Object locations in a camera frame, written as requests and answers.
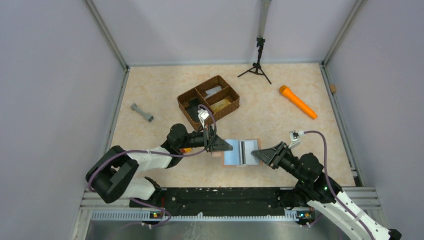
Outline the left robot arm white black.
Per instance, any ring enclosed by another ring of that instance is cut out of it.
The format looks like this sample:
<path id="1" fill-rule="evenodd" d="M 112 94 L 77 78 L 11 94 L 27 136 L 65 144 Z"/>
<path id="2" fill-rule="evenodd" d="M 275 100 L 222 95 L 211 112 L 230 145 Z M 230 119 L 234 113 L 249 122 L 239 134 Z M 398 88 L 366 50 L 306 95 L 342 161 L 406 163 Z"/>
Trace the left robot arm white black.
<path id="1" fill-rule="evenodd" d="M 181 150 L 187 148 L 199 148 L 201 153 L 233 150 L 217 135 L 213 126 L 188 132 L 183 124 L 177 123 L 170 128 L 165 142 L 156 148 L 124 150 L 119 145 L 111 147 L 87 172 L 87 188 L 97 193 L 106 204 L 119 198 L 149 200 L 160 187 L 148 177 L 134 180 L 134 175 L 176 166 L 185 157 Z"/>

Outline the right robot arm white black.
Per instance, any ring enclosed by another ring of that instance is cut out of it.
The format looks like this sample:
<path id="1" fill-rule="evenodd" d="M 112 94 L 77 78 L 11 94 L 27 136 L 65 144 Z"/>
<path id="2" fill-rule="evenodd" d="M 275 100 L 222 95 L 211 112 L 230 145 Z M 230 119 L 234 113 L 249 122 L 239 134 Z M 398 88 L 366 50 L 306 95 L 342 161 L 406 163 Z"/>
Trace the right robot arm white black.
<path id="1" fill-rule="evenodd" d="M 367 215 L 331 177 L 313 153 L 294 156 L 285 142 L 252 151 L 252 155 L 272 169 L 282 168 L 295 177 L 295 195 L 319 211 L 351 240 L 399 240 L 402 234 Z"/>

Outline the brown leather card holder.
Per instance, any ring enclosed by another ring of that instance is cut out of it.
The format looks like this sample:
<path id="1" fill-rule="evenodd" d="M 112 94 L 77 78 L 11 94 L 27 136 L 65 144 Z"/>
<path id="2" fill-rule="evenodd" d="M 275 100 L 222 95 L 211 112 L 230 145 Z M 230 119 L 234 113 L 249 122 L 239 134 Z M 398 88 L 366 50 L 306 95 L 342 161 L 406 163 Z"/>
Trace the brown leather card holder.
<path id="1" fill-rule="evenodd" d="M 252 151 L 261 149 L 259 138 L 254 139 L 225 139 L 232 150 L 213 152 L 213 157 L 220 157 L 224 167 L 247 167 L 259 166 L 260 160 L 252 154 Z"/>

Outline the grey credit card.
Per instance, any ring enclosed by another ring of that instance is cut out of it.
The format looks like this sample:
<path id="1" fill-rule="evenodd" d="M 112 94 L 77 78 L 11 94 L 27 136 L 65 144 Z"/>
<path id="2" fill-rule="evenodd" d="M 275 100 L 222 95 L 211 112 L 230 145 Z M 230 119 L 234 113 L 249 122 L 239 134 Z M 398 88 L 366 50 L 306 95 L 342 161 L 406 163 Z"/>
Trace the grey credit card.
<path id="1" fill-rule="evenodd" d="M 246 139 L 239 142 L 239 157 L 241 166 L 257 166 L 259 160 L 252 155 L 252 151 L 258 150 L 257 139 Z"/>

